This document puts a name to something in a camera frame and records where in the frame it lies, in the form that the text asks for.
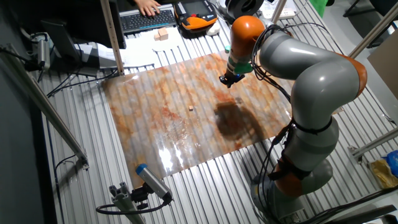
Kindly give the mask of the bare person hand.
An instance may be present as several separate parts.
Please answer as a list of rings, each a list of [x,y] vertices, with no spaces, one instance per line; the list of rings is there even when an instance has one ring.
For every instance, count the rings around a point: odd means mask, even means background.
[[[160,4],[156,0],[134,0],[143,16],[155,16],[160,13]]]

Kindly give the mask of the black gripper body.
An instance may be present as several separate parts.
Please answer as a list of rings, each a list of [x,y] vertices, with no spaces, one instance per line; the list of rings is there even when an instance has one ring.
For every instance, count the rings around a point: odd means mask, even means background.
[[[228,84],[233,83],[234,84],[234,83],[240,82],[244,77],[245,77],[244,74],[234,75],[233,73],[232,74],[225,73],[224,75],[219,77],[219,80],[222,84],[225,84],[225,83],[228,83]]]

